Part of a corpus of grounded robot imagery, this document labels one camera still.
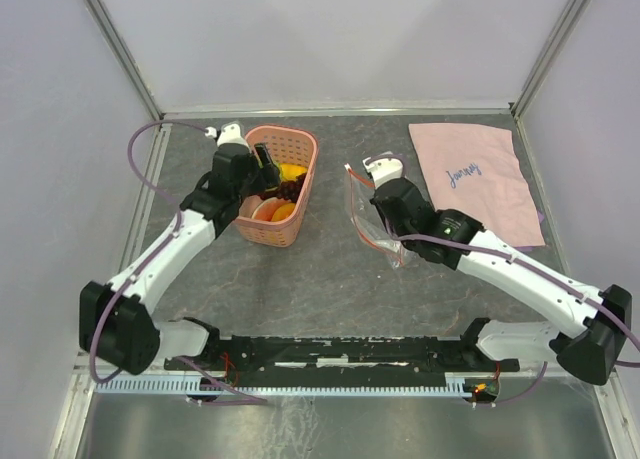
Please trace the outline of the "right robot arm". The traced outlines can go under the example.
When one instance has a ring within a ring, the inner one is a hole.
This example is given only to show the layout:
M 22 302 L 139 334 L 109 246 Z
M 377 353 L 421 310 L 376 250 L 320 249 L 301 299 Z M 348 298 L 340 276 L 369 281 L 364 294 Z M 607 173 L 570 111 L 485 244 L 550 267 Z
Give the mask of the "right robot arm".
M 573 280 L 508 245 L 479 221 L 436 210 L 407 178 L 377 180 L 371 199 L 391 238 L 423 260 L 481 279 L 543 320 L 486 322 L 462 341 L 460 361 L 481 370 L 505 359 L 555 361 L 577 379 L 604 385 L 631 339 L 632 295 Z

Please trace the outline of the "clear zip top bag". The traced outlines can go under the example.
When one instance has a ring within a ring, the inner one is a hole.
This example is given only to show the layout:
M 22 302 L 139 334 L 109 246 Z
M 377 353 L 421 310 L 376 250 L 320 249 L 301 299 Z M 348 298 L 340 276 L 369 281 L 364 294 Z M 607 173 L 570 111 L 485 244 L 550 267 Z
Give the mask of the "clear zip top bag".
M 349 222 L 359 240 L 367 247 L 385 256 L 394 269 L 406 264 L 406 251 L 399 241 L 386 231 L 377 209 L 370 203 L 374 184 L 359 175 L 350 164 L 344 165 L 344 202 Z

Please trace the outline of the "dark red toy grapes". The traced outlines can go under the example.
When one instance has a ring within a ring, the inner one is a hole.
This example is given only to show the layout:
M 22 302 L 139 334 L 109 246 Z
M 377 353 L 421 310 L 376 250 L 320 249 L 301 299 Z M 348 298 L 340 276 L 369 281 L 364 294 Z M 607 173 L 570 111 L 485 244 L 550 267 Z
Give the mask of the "dark red toy grapes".
M 299 176 L 296 181 L 282 182 L 275 191 L 275 197 L 296 203 L 301 195 L 302 187 L 305 183 L 306 175 Z

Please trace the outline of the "pink plastic basket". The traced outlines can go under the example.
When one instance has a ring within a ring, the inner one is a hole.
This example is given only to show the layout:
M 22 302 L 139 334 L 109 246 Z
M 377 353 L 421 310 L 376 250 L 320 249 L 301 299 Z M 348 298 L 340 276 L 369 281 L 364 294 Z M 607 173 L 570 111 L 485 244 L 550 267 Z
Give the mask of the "pink plastic basket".
M 250 146 L 267 148 L 279 169 L 281 183 L 247 198 L 234 225 L 250 242 L 288 247 L 297 238 L 310 198 L 317 141 L 301 129 L 275 125 L 257 126 L 246 139 Z

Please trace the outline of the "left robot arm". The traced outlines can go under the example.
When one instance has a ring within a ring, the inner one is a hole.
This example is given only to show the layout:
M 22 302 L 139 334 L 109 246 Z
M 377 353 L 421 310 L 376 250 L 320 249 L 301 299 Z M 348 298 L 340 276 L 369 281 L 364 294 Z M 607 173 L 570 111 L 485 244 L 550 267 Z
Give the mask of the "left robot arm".
M 219 142 L 210 172 L 152 245 L 108 283 L 82 289 L 79 342 L 89 363 L 103 360 L 132 375 L 179 356 L 201 369 L 215 366 L 221 345 L 213 327 L 192 318 L 156 322 L 153 312 L 184 268 L 238 218 L 243 202 L 279 183 L 265 144 Z

